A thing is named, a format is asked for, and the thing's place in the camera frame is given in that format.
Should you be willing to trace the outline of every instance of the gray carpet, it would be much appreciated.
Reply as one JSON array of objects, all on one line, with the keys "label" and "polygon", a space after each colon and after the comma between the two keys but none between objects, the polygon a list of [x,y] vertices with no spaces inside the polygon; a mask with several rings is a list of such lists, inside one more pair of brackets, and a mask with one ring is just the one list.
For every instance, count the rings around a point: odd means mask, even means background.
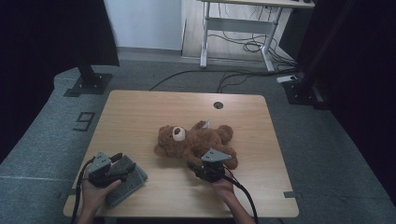
[{"label": "gray carpet", "polygon": [[[235,67],[207,68],[228,69]],[[73,185],[108,94],[112,90],[147,91],[170,75],[199,68],[195,63],[121,61],[120,68],[95,66],[94,70],[114,75],[104,95],[63,97],[79,73],[72,69],[58,75],[49,101],[1,164],[0,223],[68,223],[70,218],[63,215],[66,192]],[[183,74],[154,90],[216,92],[222,75]],[[261,218],[261,223],[396,223],[395,206],[330,111],[290,105],[276,76],[250,77],[223,91],[265,97],[297,193],[298,217]],[[95,113],[87,132],[73,131],[79,127],[76,120],[81,112]]]}]

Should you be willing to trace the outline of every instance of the table top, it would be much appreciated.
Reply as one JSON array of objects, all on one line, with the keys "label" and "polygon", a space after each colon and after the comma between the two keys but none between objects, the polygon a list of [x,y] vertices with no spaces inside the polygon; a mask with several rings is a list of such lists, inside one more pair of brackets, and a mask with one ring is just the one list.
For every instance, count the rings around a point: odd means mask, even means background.
[{"label": "table top", "polygon": [[[221,102],[223,108],[216,109],[215,102]],[[98,151],[107,156],[122,152],[148,174],[148,180],[117,207],[103,205],[97,216],[231,217],[211,186],[195,177],[185,161],[158,157],[153,151],[160,127],[189,130],[207,119],[212,129],[221,124],[233,128],[228,146],[239,160],[233,173],[252,196],[258,216],[297,217],[295,199],[284,196],[292,188],[262,96],[160,91],[110,93],[82,164]],[[244,192],[235,188],[235,194],[252,215]],[[72,215],[74,201],[75,196],[70,195],[65,215]]]},{"label": "table top", "polygon": [[291,8],[313,8],[315,3],[305,3],[303,0],[298,2],[292,0],[198,0],[210,3],[226,3],[226,4],[240,4],[240,5],[255,5],[268,7],[291,7]]}]

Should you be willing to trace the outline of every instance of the black curtain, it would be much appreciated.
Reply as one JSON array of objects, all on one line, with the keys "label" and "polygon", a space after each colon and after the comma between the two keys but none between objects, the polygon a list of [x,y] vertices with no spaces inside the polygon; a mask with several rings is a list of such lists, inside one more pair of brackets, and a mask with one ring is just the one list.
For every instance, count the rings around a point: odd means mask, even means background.
[{"label": "black curtain", "polygon": [[318,1],[298,61],[324,84],[327,105],[396,204],[395,8],[394,1]]},{"label": "black curtain", "polygon": [[53,90],[53,78],[88,64],[119,65],[103,0],[0,2],[1,161]]}]

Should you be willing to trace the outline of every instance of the brown teddy bear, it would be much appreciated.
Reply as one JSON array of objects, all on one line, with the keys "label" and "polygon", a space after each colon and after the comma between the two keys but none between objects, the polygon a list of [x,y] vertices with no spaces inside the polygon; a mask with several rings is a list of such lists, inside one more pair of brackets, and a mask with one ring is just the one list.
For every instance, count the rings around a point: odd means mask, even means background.
[{"label": "brown teddy bear", "polygon": [[206,128],[206,122],[200,121],[191,130],[182,127],[165,126],[158,131],[158,144],[154,148],[155,154],[162,157],[181,158],[197,165],[202,165],[201,158],[213,148],[231,155],[231,159],[224,162],[229,169],[238,165],[236,152],[225,146],[233,138],[233,129],[228,125],[221,125],[216,130]]}]

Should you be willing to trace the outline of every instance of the floor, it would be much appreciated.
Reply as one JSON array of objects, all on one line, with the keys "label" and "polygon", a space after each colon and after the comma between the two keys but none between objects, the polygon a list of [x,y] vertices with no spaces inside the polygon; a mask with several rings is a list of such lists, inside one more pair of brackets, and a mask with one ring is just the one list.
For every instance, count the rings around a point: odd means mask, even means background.
[{"label": "floor", "polygon": [[[201,55],[201,45],[204,37],[204,3],[196,0],[188,0],[186,1],[186,3],[188,13],[182,55],[184,57],[197,58]],[[276,12],[277,7],[265,8],[249,5],[215,3],[212,3],[210,5],[210,16],[220,18],[252,21],[272,21],[276,15]],[[283,9],[281,17],[279,19],[279,25],[276,28],[275,41],[273,41],[271,45],[271,47],[276,49],[279,54],[286,57],[288,55],[276,45],[283,34],[283,30],[285,29],[285,25],[288,21],[290,12],[290,8]],[[262,55],[259,51],[257,51],[259,48],[252,45],[247,45],[247,49],[244,50],[244,44],[248,41],[251,42],[253,40],[253,36],[255,37],[255,41],[261,43],[265,42],[265,37],[262,35],[209,31],[207,41],[208,58],[261,62]],[[239,44],[227,41],[224,38],[227,38]]]},{"label": "floor", "polygon": [[[122,49],[120,67],[94,67],[95,72],[114,75],[104,95],[78,98],[63,97],[78,79],[78,70],[59,74],[40,115],[0,165],[0,223],[70,222],[63,214],[65,199],[112,90],[147,91],[159,81],[189,70],[193,72],[168,79],[154,90],[216,92],[223,73],[208,71],[265,69],[256,62],[211,60],[203,72],[198,62],[172,51]],[[396,223],[395,206],[332,113],[290,105],[276,83],[279,76],[250,77],[223,89],[225,93],[264,96],[299,206],[297,217],[261,218],[261,224]],[[243,79],[228,81],[235,84]],[[95,113],[90,129],[72,131],[78,115],[87,111]],[[116,221],[108,218],[106,223]],[[175,223],[158,218],[130,221]]]}]

